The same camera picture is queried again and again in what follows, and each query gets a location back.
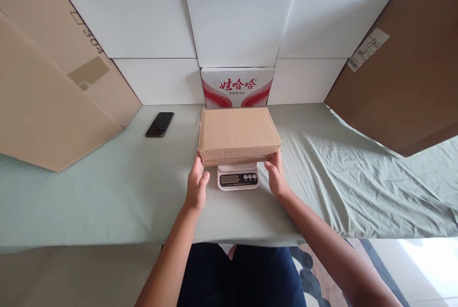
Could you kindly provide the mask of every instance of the human hand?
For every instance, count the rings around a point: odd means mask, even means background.
[[[210,173],[204,172],[204,165],[199,153],[196,154],[194,165],[187,177],[187,193],[184,208],[201,211],[205,206],[207,183],[210,180]]]
[[[291,189],[285,180],[280,149],[272,155],[269,161],[264,163],[264,166],[269,173],[269,187],[271,188],[272,194],[276,198],[279,198],[290,193]]]

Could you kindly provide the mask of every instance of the person's lap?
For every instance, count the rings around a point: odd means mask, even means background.
[[[191,247],[178,306],[305,306],[288,248],[237,245],[230,261],[221,247]]]

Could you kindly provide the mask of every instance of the digital scale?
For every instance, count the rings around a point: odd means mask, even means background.
[[[258,163],[218,166],[218,187],[221,190],[249,190],[258,186]]]

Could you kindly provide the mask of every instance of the black smartphone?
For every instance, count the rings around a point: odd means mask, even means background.
[[[146,132],[147,138],[161,138],[167,131],[168,125],[172,120],[174,113],[159,113],[153,121],[153,124]]]

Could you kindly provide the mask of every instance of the mattress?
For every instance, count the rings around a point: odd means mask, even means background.
[[[0,250],[50,245],[163,243],[183,204],[203,105],[144,106],[129,127],[61,173],[0,156]],[[458,235],[458,138],[403,158],[348,127],[325,104],[269,107],[286,179],[340,235]],[[144,136],[158,112],[163,138]],[[260,186],[220,191],[216,168],[194,242],[303,243]]]

